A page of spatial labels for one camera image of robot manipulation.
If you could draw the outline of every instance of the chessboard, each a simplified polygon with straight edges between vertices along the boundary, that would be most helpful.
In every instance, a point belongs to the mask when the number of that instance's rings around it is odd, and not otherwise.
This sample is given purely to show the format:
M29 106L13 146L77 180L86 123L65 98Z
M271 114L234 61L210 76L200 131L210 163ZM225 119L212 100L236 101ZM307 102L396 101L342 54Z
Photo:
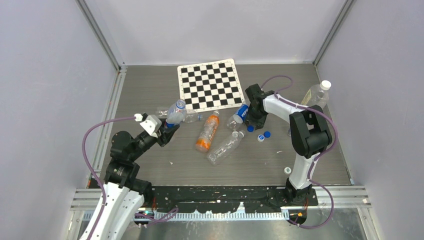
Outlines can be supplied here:
M233 59L178 67L179 95L196 112L240 107L245 100Z

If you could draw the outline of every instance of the orange bottle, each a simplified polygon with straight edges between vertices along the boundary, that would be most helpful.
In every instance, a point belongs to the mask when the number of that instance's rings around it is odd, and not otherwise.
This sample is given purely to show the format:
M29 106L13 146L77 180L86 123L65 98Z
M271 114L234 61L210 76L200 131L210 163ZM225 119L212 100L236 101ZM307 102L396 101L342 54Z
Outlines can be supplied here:
M199 138L196 142L196 149L201 153L206 153L211 148L212 140L214 139L215 132L217 131L218 125L220 124L220 113L214 111L204 123L204 129L200 133Z

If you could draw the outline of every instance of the empty bottle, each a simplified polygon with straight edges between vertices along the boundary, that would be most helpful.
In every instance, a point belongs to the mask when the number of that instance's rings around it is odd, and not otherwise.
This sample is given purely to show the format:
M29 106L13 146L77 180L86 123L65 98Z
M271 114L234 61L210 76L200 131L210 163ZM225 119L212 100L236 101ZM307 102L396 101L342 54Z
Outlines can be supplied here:
M160 106L157 108L155 114L158 118L164 118L168 115L168 108ZM189 123L201 121L202 118L203 118L202 114L197 113L195 110L187 109L187 114L185 115L185 118L182 121L186 124L189 124Z
M249 104L245 100L238 108L238 110L228 119L228 122L226 123L227 127L229 127L233 131L239 129L240 126L243 125L246 120L248 110Z
M165 127L172 128L175 124L180 124L186 118L187 109L186 102L183 99L178 99L167 112Z
M200 133L196 142L196 149L201 153L206 153L211 148L212 140L214 139L215 132L220 124L220 113L214 111L204 123L203 131Z
M318 105L322 109L327 105L329 101L329 92L328 90L331 88L331 82L324 80L321 82L321 84L313 85L309 88L309 90L306 92L305 97L303 98L300 105L304 106L314 106ZM288 129L287 134L289 137L292 136L292 130Z
M219 146L211 150L206 158L214 166L220 164L226 157L234 152L244 136L245 132L243 131L233 131L231 136L221 142Z

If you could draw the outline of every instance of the wood grain surface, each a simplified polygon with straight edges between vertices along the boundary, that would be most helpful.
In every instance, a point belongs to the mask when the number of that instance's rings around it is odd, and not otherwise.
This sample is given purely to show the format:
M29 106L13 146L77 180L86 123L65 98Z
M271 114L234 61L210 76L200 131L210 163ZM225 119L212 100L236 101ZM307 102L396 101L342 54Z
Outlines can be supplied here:
M259 85L274 75L291 76L294 85L281 93L285 98L300 103L309 87L318 84L318 76L312 64L252 64L237 65L240 84ZM277 78L264 90L276 90L288 84ZM157 107L168 107L178 98L177 66L129 66L116 111L116 118L130 117L135 113L154 114ZM225 122L236 108L220 110L221 124L216 131L212 148L231 134ZM207 118L211 112L203 112ZM240 146L221 164L212 166L206 154L195 150L195 142L204 122L181 124L171 142L165 147L153 146L137 161L140 165L137 178L159 185L285 185L288 175L285 167L293 168L295 151L287 136L289 124L269 114L263 129L248 133ZM135 121L113 124L112 134L127 131L133 136L143 129ZM258 142L257 137L270 131L271 137ZM110 161L109 143L103 169ZM349 185L349 176L340 147L323 156L315 169L313 179L325 185Z

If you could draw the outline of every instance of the white wall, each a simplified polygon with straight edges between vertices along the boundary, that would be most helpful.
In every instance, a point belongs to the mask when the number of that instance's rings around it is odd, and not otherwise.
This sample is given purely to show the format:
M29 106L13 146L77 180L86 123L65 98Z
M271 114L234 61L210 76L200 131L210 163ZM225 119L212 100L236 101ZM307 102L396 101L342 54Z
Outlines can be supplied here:
M74 0L2 1L2 240L64 238L75 189L87 183L82 138L102 120L115 76Z
M356 1L322 62L353 177L388 240L423 239L424 2Z
M344 0L87 0L127 65L312 62Z

